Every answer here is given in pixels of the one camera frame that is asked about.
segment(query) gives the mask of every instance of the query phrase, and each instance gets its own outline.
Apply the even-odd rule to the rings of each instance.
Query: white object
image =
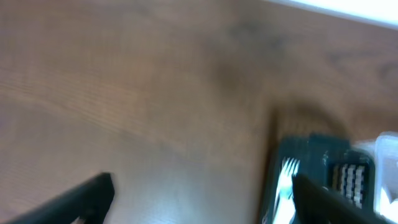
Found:
[[[277,198],[279,198],[279,204],[273,221],[275,224],[289,223],[294,216],[295,208],[292,197],[292,176],[297,174],[299,165],[300,161],[298,159],[288,158],[279,174],[277,185]]]

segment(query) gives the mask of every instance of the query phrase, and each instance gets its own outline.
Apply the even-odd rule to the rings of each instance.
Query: plastic container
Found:
[[[398,223],[398,133],[382,133],[376,140],[375,211]]]

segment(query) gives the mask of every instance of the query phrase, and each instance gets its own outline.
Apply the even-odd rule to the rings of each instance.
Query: black plastic object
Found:
[[[296,217],[302,224],[387,224],[375,213],[355,207],[339,193],[302,174],[293,177],[293,195]]]
[[[336,164],[361,164],[366,166],[365,197],[363,209],[373,212],[375,165],[370,156],[353,151],[349,141],[331,136],[312,134],[309,137],[287,136],[272,155],[267,169],[259,224],[272,223],[275,215],[276,188],[282,161],[291,158],[300,161],[298,174],[306,175],[312,182],[331,187],[331,169]],[[292,223],[300,223],[294,218]]]
[[[111,206],[114,187],[111,174],[101,173],[41,207],[19,216],[10,224],[100,224]]]

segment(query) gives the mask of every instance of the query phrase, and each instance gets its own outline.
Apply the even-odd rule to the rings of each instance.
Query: wood grain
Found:
[[[110,223],[255,222],[275,107],[397,131],[397,39],[253,0],[2,0],[0,217],[108,170]]]

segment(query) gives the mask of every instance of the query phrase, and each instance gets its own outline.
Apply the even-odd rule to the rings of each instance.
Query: white fork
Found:
[[[294,216],[295,208],[292,198],[292,176],[297,174],[299,165],[299,160],[288,158],[280,172],[277,186],[277,198],[279,198],[279,203],[273,221],[275,224],[289,223]]]

